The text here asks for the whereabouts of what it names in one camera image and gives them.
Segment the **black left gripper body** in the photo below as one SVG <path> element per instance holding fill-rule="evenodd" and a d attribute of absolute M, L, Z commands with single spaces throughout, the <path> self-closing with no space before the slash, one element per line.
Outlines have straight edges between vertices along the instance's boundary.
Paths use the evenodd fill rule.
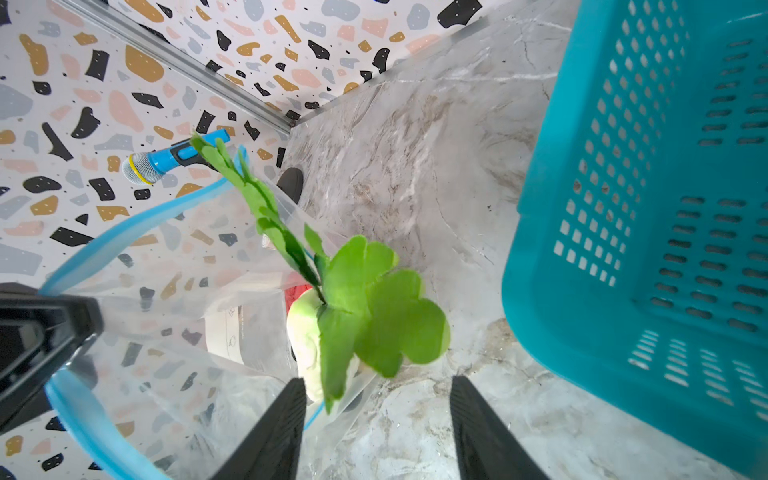
<path fill-rule="evenodd" d="M 43 296 L 19 283 L 1 285 L 1 432 L 3 434 L 52 410 L 44 391 L 53 375 L 72 362 L 84 383 L 98 383 L 87 353 L 103 332 L 104 321 L 93 298 Z"/>

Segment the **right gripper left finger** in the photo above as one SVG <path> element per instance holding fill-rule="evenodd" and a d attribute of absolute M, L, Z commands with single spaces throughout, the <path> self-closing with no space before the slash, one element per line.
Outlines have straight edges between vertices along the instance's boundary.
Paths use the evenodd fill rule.
<path fill-rule="evenodd" d="M 212 478 L 295 479 L 305 414 L 305 382 L 301 378 L 291 379 Z"/>

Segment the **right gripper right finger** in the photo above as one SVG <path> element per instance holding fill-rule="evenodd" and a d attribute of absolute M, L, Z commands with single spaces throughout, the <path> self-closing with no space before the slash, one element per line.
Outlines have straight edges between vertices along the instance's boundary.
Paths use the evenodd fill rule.
<path fill-rule="evenodd" d="M 548 479 L 465 376 L 453 376 L 450 413 L 461 479 Z"/>

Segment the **red strawberry toy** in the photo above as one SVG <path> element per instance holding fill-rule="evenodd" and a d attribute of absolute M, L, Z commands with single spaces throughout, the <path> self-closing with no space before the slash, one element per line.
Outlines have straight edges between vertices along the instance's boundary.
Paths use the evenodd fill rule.
<path fill-rule="evenodd" d="M 289 312 L 291 306 L 307 291 L 310 291 L 312 286 L 310 284 L 297 285 L 290 287 L 284 291 L 284 300 L 286 311 Z"/>

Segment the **clear zip top bag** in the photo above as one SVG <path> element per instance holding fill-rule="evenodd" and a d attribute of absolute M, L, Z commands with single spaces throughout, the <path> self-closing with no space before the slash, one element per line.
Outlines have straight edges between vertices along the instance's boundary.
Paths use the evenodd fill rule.
<path fill-rule="evenodd" d="M 116 479 L 210 479 L 287 383 L 315 335 L 303 285 L 225 179 L 134 215 L 49 276 L 45 296 L 93 298 L 104 330 L 47 382 L 63 426 Z"/>

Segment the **white radish toy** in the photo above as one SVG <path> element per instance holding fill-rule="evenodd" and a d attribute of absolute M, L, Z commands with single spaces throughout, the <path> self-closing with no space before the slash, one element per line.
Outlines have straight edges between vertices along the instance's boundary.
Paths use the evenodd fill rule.
<path fill-rule="evenodd" d="M 249 172 L 243 154 L 232 157 L 220 139 L 194 135 L 190 143 L 241 194 L 258 233 L 310 285 L 309 320 L 319 336 L 316 364 L 326 410 L 346 393 L 354 360 L 393 378 L 404 361 L 425 365 L 447 351 L 445 313 L 425 298 L 418 272 L 399 268 L 392 248 L 358 235 L 327 255 L 310 226 L 297 239 L 278 213 L 274 192 Z"/>

